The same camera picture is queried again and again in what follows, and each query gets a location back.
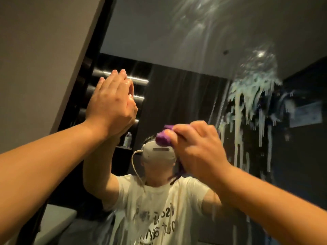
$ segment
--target bottle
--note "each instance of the bottle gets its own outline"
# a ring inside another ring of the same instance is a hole
[[[132,143],[132,133],[128,132],[125,136],[123,147],[129,148]]]

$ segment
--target gray ceiling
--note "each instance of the gray ceiling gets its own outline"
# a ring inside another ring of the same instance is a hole
[[[199,20],[192,0],[118,0],[101,52],[228,78],[269,38],[281,79],[327,55],[326,0],[203,1],[217,8]]]

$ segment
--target wall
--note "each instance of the wall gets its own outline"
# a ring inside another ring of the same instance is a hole
[[[201,27],[190,31],[198,24],[197,7],[181,22],[178,11],[189,2],[118,0],[108,28],[116,33],[107,34],[101,52],[229,78],[244,46],[266,34],[275,43],[281,79],[327,54],[325,0],[220,0],[209,38]]]
[[[104,0],[1,0],[0,152],[58,128]]]

